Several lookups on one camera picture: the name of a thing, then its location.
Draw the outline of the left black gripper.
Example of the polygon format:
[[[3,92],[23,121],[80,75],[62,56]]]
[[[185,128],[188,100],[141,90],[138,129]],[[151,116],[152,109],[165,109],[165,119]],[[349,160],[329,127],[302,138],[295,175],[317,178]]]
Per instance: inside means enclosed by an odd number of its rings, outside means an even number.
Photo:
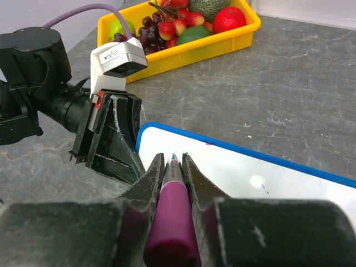
[[[74,104],[81,112],[70,161],[84,163],[114,180],[134,184],[145,173],[136,152],[142,99],[130,93],[111,96],[111,92],[100,91],[92,97],[82,94],[79,100],[83,105]],[[110,100],[113,116],[108,115]]]

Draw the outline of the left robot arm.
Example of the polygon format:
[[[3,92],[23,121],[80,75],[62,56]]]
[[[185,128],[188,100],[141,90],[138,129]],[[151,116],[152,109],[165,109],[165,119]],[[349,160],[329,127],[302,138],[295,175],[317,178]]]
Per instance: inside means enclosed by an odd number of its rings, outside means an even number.
[[[142,101],[119,79],[134,64],[115,68],[113,85],[97,92],[70,84],[71,66],[59,32],[29,27],[1,35],[1,144],[41,136],[38,114],[75,134],[70,160],[127,184],[144,174],[135,150]]]

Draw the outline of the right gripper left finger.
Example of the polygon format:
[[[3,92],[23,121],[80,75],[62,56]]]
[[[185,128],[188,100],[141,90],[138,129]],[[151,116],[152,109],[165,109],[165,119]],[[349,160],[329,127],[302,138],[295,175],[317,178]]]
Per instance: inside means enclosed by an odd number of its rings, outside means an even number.
[[[146,173],[111,200],[1,207],[2,266],[143,266],[143,251],[165,169]]]

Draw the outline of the white marker pen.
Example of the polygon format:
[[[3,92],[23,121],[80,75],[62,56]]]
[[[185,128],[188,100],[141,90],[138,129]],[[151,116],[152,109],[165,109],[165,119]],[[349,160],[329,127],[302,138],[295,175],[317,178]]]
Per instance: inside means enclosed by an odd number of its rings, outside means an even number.
[[[171,155],[166,164],[161,190],[170,182],[179,182],[185,185],[181,164],[175,153]]]

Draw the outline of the pink marker cap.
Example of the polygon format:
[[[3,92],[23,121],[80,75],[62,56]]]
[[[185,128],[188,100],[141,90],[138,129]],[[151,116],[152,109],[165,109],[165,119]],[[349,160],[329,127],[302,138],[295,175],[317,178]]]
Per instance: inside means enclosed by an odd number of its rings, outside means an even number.
[[[146,266],[201,266],[187,188],[166,183],[144,249]]]

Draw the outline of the blue framed whiteboard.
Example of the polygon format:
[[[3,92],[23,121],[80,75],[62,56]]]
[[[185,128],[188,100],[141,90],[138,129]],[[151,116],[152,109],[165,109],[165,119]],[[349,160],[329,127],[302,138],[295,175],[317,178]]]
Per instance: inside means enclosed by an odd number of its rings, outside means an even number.
[[[141,126],[136,151],[148,168],[154,156],[192,157],[212,183],[234,198],[328,200],[355,224],[355,181],[158,122]]]

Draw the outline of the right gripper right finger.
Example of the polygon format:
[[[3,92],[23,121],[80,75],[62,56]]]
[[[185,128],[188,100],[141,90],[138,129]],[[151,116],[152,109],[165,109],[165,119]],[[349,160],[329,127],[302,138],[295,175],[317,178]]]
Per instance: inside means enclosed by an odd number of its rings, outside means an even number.
[[[188,154],[182,171],[203,266],[355,265],[355,232],[336,204],[229,197]]]

